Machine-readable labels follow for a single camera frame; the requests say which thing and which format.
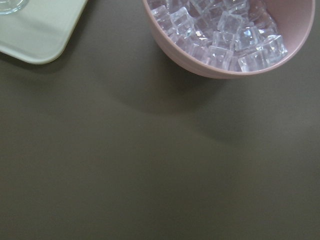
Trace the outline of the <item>pink bowl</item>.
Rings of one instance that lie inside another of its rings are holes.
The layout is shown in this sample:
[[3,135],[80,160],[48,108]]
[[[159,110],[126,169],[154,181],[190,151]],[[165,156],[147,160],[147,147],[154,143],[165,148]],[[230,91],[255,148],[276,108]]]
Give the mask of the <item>pink bowl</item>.
[[238,79],[256,76],[273,71],[291,60],[305,44],[315,19],[315,0],[267,0],[267,9],[277,21],[278,29],[284,38],[287,55],[268,68],[236,72],[208,66],[180,49],[161,29],[146,0],[142,1],[151,34],[161,50],[176,64],[196,75],[211,79]]

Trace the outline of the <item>clear ice cubes pile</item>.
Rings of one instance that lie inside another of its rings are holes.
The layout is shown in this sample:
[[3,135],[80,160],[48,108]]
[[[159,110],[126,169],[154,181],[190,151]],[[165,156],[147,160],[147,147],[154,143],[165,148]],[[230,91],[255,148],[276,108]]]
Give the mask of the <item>clear ice cubes pile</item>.
[[233,72],[255,72],[288,53],[263,0],[149,0],[160,28],[196,60]]

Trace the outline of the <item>cream serving tray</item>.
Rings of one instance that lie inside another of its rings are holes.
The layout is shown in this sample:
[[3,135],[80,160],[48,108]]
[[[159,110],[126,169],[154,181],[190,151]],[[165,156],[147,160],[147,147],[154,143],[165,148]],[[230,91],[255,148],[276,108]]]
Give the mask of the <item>cream serving tray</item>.
[[57,59],[87,4],[85,0],[30,0],[17,12],[0,17],[0,51],[26,63]]

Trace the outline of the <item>clear wine glass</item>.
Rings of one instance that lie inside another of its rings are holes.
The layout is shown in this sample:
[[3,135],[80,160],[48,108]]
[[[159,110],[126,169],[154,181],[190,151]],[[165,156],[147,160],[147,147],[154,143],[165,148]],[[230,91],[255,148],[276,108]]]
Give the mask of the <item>clear wine glass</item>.
[[22,10],[29,0],[0,0],[0,14],[9,15]]

